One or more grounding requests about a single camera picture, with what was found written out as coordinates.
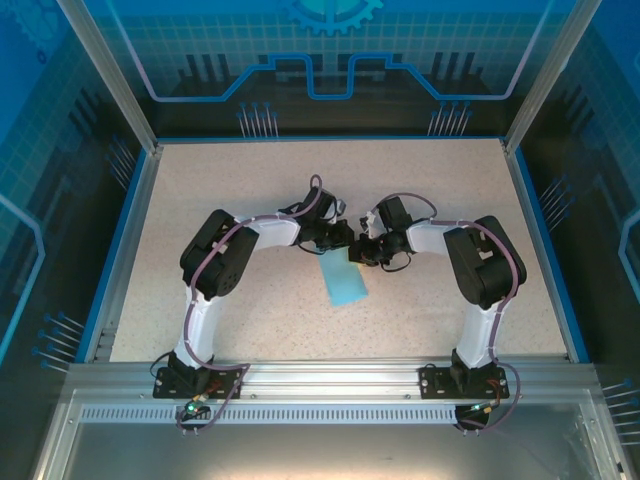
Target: glass panel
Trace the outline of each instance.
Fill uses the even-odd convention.
[[[0,2],[0,63],[0,478],[23,479],[140,145],[55,1]]]
[[[573,3],[88,5],[160,136],[265,137],[504,134]]]
[[[82,425],[65,479],[600,478],[575,407],[522,406],[500,428],[217,425],[183,438],[169,425]]]
[[[605,387],[640,380],[639,22],[636,2],[603,0],[522,144]],[[627,391],[611,391],[622,394],[610,400],[620,404],[615,413],[637,410]],[[637,424],[620,428],[630,433]],[[638,468],[640,450],[629,447]]]

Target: vent slot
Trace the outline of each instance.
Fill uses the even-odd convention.
[[[212,405],[215,411],[219,408]],[[87,405],[83,423],[171,424],[181,406]],[[212,412],[192,423],[206,423]],[[453,405],[230,405],[221,424],[453,424]]]

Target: gear logo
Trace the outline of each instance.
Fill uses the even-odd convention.
[[[382,6],[382,0],[284,0],[289,20],[297,21],[301,28],[310,28],[315,35],[325,32],[329,36],[360,28]]]
[[[58,33],[58,7],[55,0],[0,0],[0,14],[12,15],[22,32],[39,50]]]

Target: blue wall panel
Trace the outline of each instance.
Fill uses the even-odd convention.
[[[605,385],[640,381],[639,22],[637,2],[603,0],[522,144]]]
[[[286,135],[503,134],[572,6],[89,3],[156,133],[171,137],[269,136],[253,134],[266,111],[252,127],[242,110],[264,102]]]
[[[82,329],[140,145],[54,0],[0,0],[0,62],[0,478],[19,480],[77,348],[45,318]]]

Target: robotic arm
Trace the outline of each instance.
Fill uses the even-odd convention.
[[[486,229],[490,236],[498,239],[502,248],[470,225],[460,226],[457,222],[433,219],[414,221],[400,198],[392,196],[377,205],[377,215],[369,212],[361,219],[365,233],[355,240],[354,232],[346,220],[339,219],[345,207],[345,203],[331,193],[321,190],[321,187],[312,187],[302,202],[280,210],[285,215],[308,210],[296,218],[258,218],[249,225],[237,227],[243,219],[223,210],[214,211],[180,259],[183,280],[188,286],[187,309],[192,308],[187,324],[192,352],[185,345],[183,331],[177,347],[169,354],[168,368],[165,370],[174,378],[169,384],[180,385],[181,388],[157,387],[154,396],[183,398],[185,395],[192,396],[194,392],[199,394],[210,390],[211,371],[201,368],[192,354],[208,363],[213,361],[213,338],[224,297],[240,281],[254,251],[273,246],[300,246],[303,242],[315,243],[319,252],[348,246],[350,261],[367,266],[379,265],[386,271],[399,270],[388,269],[394,256],[399,253],[406,254],[409,261],[411,255],[418,253],[448,255],[458,287],[469,306],[462,338],[452,353],[451,367],[429,368],[426,373],[421,373],[424,379],[422,396],[487,398],[487,381],[497,381],[502,385],[504,380],[506,383],[504,371],[492,361],[490,354],[492,338],[495,339],[492,330],[496,325],[498,306],[505,298],[513,296],[510,295],[513,287],[510,262],[511,265],[515,263],[518,285],[525,282],[526,269],[498,220],[488,216],[472,225]],[[232,228],[238,230],[220,247],[198,276],[197,298],[194,302],[190,286],[196,270],[213,252],[214,246],[218,248],[219,242]],[[505,247],[509,260],[503,252]],[[504,393],[504,396],[508,396],[506,385]]]
[[[432,219],[414,221],[397,196],[378,204],[377,212],[378,215],[369,212],[361,219],[365,233],[350,246],[349,260],[368,266],[380,265],[393,272],[400,269],[389,270],[388,266],[398,253],[409,256],[409,262],[410,255],[417,253],[449,256],[458,287],[469,302],[462,337],[452,353],[450,379],[461,395],[483,391],[487,379],[503,375],[496,371],[489,350],[498,306],[513,284],[505,255],[475,228],[461,228],[457,222]],[[525,266],[500,222],[487,216],[474,223],[492,232],[507,248],[517,268],[518,285],[522,285],[527,275]],[[444,390],[444,378],[433,381],[435,385],[429,390]]]
[[[318,195],[318,188],[312,187],[302,202],[280,210],[280,218],[274,215],[271,218],[256,219],[248,226],[241,227],[225,245],[222,245],[219,253],[201,272],[196,282],[197,297],[188,325],[189,346],[197,358],[212,362],[213,339],[224,297],[240,282],[254,251],[275,246],[301,246],[305,242],[313,242],[317,252],[322,253],[353,243],[353,230],[346,220],[339,219],[345,211],[346,204],[325,190],[321,190]],[[306,209],[308,211],[302,215],[286,217]],[[187,310],[193,302],[191,283],[196,270],[212,252],[214,245],[243,220],[224,210],[214,211],[184,250],[180,266],[184,272],[182,279],[187,285]],[[169,354],[168,361],[169,370],[180,382],[174,381],[169,384],[181,385],[184,387],[182,390],[190,392],[189,396],[193,392],[203,392],[210,382],[211,372],[200,367],[201,365],[187,351],[183,329],[178,345]],[[160,390],[166,393],[167,388],[156,389],[154,394]]]

